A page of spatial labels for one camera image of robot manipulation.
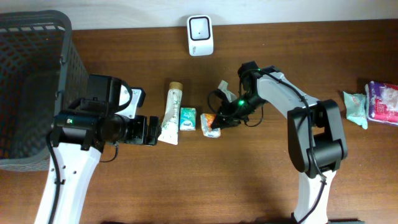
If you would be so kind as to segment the pink purple pad pack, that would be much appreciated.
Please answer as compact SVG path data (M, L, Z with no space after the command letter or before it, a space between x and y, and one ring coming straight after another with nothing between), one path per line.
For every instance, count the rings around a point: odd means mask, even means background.
M367 119L397 126L397 85L371 81L365 91Z

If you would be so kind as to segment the orange tissue pack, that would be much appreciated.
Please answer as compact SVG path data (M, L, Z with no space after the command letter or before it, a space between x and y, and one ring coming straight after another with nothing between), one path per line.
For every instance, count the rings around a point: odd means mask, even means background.
M216 117L215 114L209 114L209 113L203 113L200 115L201 130L205 137L218 138L221 136L220 128L213 129L211 127L211 125L213 124L213 121L215 120L215 117Z

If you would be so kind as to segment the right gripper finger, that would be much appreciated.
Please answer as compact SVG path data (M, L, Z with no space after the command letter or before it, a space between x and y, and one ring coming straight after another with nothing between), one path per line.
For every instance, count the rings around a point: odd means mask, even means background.
M241 124L240 120L225 120L221 122L221 128L233 128Z
M211 124L211 129L224 129L225 127L227 127L226 117L216 115Z

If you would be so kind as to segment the teal tissue pack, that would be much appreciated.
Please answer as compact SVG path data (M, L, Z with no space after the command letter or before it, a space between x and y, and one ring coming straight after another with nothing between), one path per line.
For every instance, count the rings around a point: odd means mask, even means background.
M195 108L181 108L179 129L181 131L195 131L196 115L197 111Z

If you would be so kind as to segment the teal snack pouch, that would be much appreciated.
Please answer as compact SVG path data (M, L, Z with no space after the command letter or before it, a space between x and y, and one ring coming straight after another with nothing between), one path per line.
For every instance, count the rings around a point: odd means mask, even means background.
M343 98L346 106L346 118L363 129L368 129L365 110L366 96L360 93L349 94L344 91Z

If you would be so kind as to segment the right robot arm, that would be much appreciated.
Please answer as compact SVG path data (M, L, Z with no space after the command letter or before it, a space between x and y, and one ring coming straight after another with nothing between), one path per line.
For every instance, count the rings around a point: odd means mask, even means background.
M237 127L266 103L275 107L287 119L289 157L299 172L292 222L328 223L330 185L348 155L338 104L304 93L273 65L259 68L254 61L244 63L238 77L238 95L224 83L212 92L221 105L214 111L211 128Z

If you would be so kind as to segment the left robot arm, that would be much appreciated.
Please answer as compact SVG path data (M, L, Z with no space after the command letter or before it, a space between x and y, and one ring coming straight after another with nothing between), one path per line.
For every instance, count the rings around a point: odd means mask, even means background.
M106 144L157 144L159 118L136 113L145 97L142 88L121 79L89 76L86 95L54 117L46 137L49 172L36 223L80 221L91 177Z

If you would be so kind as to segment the white tube wooden cap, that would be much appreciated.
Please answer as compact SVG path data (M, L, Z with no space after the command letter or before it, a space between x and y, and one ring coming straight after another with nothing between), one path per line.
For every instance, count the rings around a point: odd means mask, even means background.
M169 144L178 144L180 105L183 85L180 82L170 82L167 93L165 114L161 124L159 141Z

